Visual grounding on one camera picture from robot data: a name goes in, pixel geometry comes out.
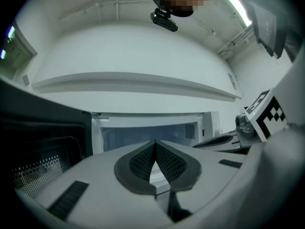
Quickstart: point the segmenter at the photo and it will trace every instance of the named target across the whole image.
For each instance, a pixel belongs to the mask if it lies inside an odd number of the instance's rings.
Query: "fluorescent light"
[[[10,27],[9,33],[8,33],[8,38],[11,38],[15,32],[15,28],[13,26]]]
[[[240,16],[242,17],[242,19],[244,20],[244,23],[246,24],[246,26],[249,26],[252,24],[252,22],[248,19],[247,14],[246,14],[246,10],[244,9],[244,7],[242,6],[242,4],[240,3],[239,0],[229,0],[233,6],[236,8],[236,10],[238,11],[238,13],[240,14]]]
[[[1,51],[1,59],[4,59],[5,58],[5,55],[6,55],[6,52],[4,49],[2,49]]]

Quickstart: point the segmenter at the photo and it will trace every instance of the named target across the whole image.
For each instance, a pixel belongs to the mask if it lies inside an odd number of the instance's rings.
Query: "black rectangular strip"
[[[227,160],[227,159],[222,159],[221,161],[219,161],[219,164],[222,164],[225,166],[231,166],[231,167],[238,168],[238,169],[242,166],[242,163]]]
[[[88,187],[88,183],[73,182],[68,189],[51,205],[48,211],[59,219],[65,220]]]

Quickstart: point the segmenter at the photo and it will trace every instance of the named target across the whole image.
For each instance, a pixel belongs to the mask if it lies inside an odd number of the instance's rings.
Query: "ceiling light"
[[[4,59],[5,58],[5,55],[6,55],[6,52],[4,49],[2,49],[1,51],[1,59]]]
[[[11,38],[13,36],[14,32],[15,32],[15,27],[11,26],[9,33],[8,33],[8,38]]]
[[[252,24],[252,22],[248,19],[247,14],[246,14],[246,10],[244,9],[244,7],[242,6],[242,4],[240,3],[239,0],[229,0],[233,6],[236,8],[236,10],[238,11],[238,13],[240,14],[240,16],[242,17],[242,19],[244,20],[244,23],[246,24],[246,26],[249,26]]]

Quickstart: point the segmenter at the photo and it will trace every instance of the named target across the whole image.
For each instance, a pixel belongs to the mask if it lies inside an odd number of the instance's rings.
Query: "white ceiling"
[[[120,4],[120,21],[152,23],[150,13],[156,8],[152,0],[119,0],[119,2],[123,1],[143,3]],[[61,31],[116,21],[116,5],[114,3],[116,0],[44,0],[44,2],[50,21]],[[100,16],[96,3],[106,3],[100,6]],[[227,49],[224,45],[245,28],[245,25],[242,25],[243,21],[237,14],[237,11],[233,6],[230,6],[227,0],[213,0],[199,7],[189,18],[172,16],[172,19],[178,24],[179,32],[200,41],[214,52],[219,52],[220,49]],[[231,51],[227,55],[230,55],[230,58],[234,57],[234,53]]]

